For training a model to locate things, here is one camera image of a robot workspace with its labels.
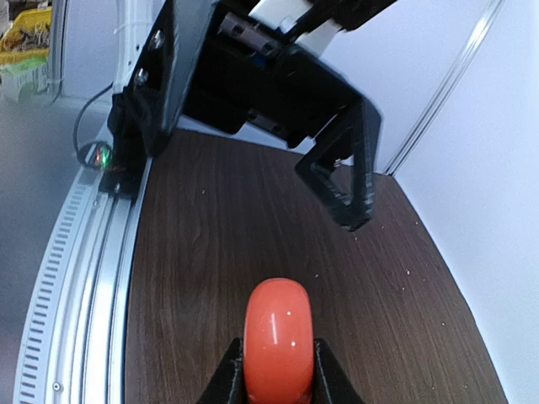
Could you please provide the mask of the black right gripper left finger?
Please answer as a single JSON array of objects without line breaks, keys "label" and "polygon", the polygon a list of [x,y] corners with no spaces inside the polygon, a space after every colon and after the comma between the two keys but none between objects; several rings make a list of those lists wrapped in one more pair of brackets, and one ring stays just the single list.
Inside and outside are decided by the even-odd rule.
[{"label": "black right gripper left finger", "polygon": [[244,403],[243,340],[241,338],[234,338],[231,341],[197,403]]}]

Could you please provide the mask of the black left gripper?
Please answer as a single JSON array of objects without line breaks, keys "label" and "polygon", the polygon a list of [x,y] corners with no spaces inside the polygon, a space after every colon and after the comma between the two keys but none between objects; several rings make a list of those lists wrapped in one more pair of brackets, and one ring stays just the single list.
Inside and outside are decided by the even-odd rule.
[{"label": "black left gripper", "polygon": [[167,1],[138,60],[146,154],[163,150],[181,116],[230,135],[255,125],[294,148],[306,138],[315,142],[339,111],[369,100],[295,39],[329,20],[356,30],[389,2],[309,3],[284,34],[248,15],[257,3]]}]

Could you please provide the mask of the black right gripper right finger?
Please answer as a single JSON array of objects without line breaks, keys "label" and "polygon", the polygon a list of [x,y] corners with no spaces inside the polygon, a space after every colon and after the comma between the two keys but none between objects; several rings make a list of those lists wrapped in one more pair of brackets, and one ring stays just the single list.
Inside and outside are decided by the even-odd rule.
[{"label": "black right gripper right finger", "polygon": [[352,386],[348,376],[324,339],[315,339],[314,353],[313,403],[366,403]]}]

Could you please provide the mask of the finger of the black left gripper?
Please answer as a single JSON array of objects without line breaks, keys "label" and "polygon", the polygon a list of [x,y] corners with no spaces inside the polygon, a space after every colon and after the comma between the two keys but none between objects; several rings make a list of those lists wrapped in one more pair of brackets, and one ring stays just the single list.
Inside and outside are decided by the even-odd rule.
[{"label": "finger of the black left gripper", "polygon": [[295,167],[333,221],[347,231],[358,230],[373,216],[381,123],[369,100],[347,106],[321,129]]}]

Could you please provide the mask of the orange earbud charging case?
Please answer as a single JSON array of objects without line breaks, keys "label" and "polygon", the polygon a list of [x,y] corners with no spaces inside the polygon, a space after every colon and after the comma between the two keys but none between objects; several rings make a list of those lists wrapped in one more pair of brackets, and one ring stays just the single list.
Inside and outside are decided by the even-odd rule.
[{"label": "orange earbud charging case", "polygon": [[310,403],[314,381],[312,309],[294,280],[267,279],[248,300],[243,374],[250,403]]}]

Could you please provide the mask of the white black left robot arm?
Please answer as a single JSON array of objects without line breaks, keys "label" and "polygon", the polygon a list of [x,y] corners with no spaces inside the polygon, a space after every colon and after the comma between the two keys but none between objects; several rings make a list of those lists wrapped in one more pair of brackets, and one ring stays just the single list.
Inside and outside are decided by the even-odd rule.
[{"label": "white black left robot arm", "polygon": [[312,149],[296,173],[349,231],[369,221],[382,117],[320,60],[339,31],[358,29],[386,1],[120,1],[119,60],[103,189],[136,198],[147,159],[180,117],[228,135],[244,125],[289,148]]}]

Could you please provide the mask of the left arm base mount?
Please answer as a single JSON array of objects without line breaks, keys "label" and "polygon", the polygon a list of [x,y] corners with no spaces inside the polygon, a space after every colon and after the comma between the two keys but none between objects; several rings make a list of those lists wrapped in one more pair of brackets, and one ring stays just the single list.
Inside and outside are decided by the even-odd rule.
[{"label": "left arm base mount", "polygon": [[136,106],[129,95],[113,95],[107,126],[113,135],[111,160],[104,170],[99,190],[135,201],[147,165]]}]

